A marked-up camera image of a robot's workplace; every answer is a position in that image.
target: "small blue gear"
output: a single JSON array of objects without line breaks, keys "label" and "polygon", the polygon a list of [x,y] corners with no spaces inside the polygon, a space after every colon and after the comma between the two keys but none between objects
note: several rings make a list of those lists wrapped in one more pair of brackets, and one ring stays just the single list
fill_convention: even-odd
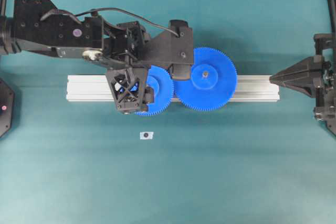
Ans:
[{"label": "small blue gear", "polygon": [[150,116],[164,111],[171,103],[174,83],[163,68],[152,66],[148,71],[147,85],[154,90],[154,102],[148,104],[148,111],[136,112],[137,115]]},{"label": "small blue gear", "polygon": [[194,110],[219,109],[235,93],[237,72],[234,64],[221,51],[207,47],[194,49],[194,61],[190,80],[174,81],[176,96]]}]

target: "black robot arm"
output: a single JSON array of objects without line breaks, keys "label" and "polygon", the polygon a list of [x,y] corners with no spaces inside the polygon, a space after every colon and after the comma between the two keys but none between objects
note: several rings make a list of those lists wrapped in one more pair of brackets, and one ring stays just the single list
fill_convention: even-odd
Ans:
[{"label": "black robot arm", "polygon": [[[183,20],[171,20],[151,38],[138,21],[112,25],[94,9],[82,14],[58,9],[50,0],[15,0],[13,18],[0,17],[0,55],[30,51],[54,58],[80,58],[107,69],[115,106],[122,113],[147,111],[154,101],[146,87],[152,65],[174,80],[190,78],[193,32]],[[91,14],[80,20],[83,14]]]}]

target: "black mount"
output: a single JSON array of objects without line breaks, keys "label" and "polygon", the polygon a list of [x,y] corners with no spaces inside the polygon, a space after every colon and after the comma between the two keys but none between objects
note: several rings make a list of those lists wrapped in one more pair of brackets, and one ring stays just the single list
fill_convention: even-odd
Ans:
[{"label": "black mount", "polygon": [[328,129],[336,134],[336,94],[334,90],[334,70],[331,62],[325,61],[323,50],[336,49],[335,34],[315,34],[316,55],[270,77],[270,82],[293,89],[311,98],[316,98],[314,117],[325,121]]}]

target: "aluminum rail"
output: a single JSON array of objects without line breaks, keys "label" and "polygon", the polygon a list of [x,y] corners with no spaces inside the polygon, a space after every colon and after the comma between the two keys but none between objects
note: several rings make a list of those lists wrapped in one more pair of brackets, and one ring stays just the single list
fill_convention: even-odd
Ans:
[{"label": "aluminum rail", "polygon": [[[279,87],[269,82],[270,76],[239,75],[238,85],[230,102],[276,102]],[[104,75],[68,76],[67,100],[70,102],[107,102],[113,97]]]}]

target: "cable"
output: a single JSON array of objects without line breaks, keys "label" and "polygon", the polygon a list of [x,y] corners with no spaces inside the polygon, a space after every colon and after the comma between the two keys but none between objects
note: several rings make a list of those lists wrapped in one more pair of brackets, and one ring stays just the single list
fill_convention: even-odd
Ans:
[{"label": "cable", "polygon": [[41,17],[40,21],[46,20],[51,15],[60,15],[60,14],[69,16],[73,21],[75,21],[79,25],[82,24],[82,22],[74,14],[68,12],[67,10],[61,10],[61,9],[51,9]]},{"label": "cable", "polygon": [[144,17],[141,17],[141,16],[139,16],[137,14],[130,13],[130,12],[126,11],[126,10],[115,8],[115,7],[105,7],[105,8],[91,9],[91,10],[88,10],[86,12],[76,14],[75,16],[79,17],[79,16],[82,16],[82,15],[85,15],[85,14],[100,12],[100,11],[103,11],[103,10],[114,10],[114,11],[117,11],[117,12],[120,12],[120,13],[124,13],[124,14],[130,15],[132,17],[135,17],[135,18],[141,19],[142,21],[145,21],[146,23],[150,24],[151,26],[154,26],[154,27],[157,27],[157,28],[169,31],[170,33],[174,34],[176,37],[179,37],[179,35],[178,35],[177,32],[175,32],[175,31],[173,31],[173,30],[171,30],[171,29],[169,29],[167,27],[158,25],[158,24],[153,23],[153,22],[149,21],[148,19],[145,19]]}]

